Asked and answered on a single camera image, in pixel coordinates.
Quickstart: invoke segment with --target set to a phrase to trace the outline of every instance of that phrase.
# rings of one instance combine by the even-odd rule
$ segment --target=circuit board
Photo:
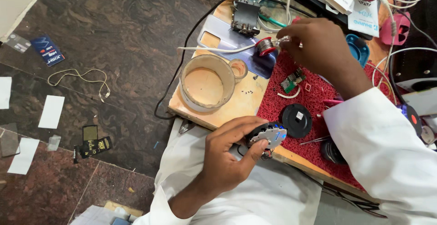
[[[285,93],[291,92],[298,83],[305,80],[305,76],[303,75],[303,71],[301,68],[297,68],[291,75],[289,75],[283,82],[281,82],[281,87],[284,89]]]

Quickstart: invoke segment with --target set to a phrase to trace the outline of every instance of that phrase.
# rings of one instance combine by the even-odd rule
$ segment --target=red mat
[[[277,93],[285,93],[280,83],[297,68],[297,66],[293,63],[294,62],[292,58],[287,52],[281,52],[279,54],[264,98],[259,106],[257,116],[265,118],[269,121],[281,121],[279,120],[279,114],[286,105],[299,103],[305,106],[313,118],[313,127],[311,131],[307,136],[301,139],[287,137],[281,145],[285,149],[302,156],[312,164],[320,167],[336,178],[361,190],[364,190],[358,181],[352,176],[349,166],[337,165],[322,158],[320,155],[320,142],[299,145],[299,143],[329,135],[323,116],[318,117],[317,114],[322,115],[322,112],[327,109],[322,100],[333,99],[337,92],[331,85],[322,80],[318,75],[309,72],[305,68],[302,68],[306,79],[299,84],[301,86],[299,95],[293,99],[284,99],[278,96]],[[364,69],[370,79],[373,70],[374,69],[369,65],[366,65]],[[381,74],[377,71],[375,75],[375,81],[379,81],[380,77]],[[311,85],[309,92],[305,90],[306,83]],[[389,89],[385,84],[381,85],[381,90],[384,94],[389,94]],[[288,95],[290,96],[296,92],[297,88],[293,89]],[[390,98],[390,100],[393,102],[393,95],[390,95]]]

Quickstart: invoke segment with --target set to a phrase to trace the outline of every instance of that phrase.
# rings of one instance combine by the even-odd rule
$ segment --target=hand
[[[281,29],[276,37],[290,36],[281,47],[296,63],[328,79],[346,100],[372,88],[352,56],[340,27],[326,18],[304,18]]]
[[[168,202],[173,214],[181,219],[189,218],[202,205],[246,180],[267,147],[268,141],[257,141],[240,161],[229,153],[229,149],[233,143],[267,122],[256,116],[239,117],[209,134],[205,140],[202,171]]]

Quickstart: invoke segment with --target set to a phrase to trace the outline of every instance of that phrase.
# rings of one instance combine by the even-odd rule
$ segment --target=white clothing
[[[324,112],[331,137],[353,176],[393,224],[437,224],[437,153],[427,149],[409,121],[377,88]],[[321,188],[290,166],[258,161],[247,180],[220,194],[188,219],[167,200],[202,170],[205,137],[200,127],[178,134],[176,120],[155,179],[150,212],[134,225],[314,224]],[[230,152],[241,159],[236,147]]]

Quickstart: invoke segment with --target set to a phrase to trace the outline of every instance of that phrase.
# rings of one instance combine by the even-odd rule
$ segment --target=blue card
[[[52,66],[65,59],[58,47],[53,44],[48,35],[43,35],[30,41],[35,50],[41,55],[48,66]]]

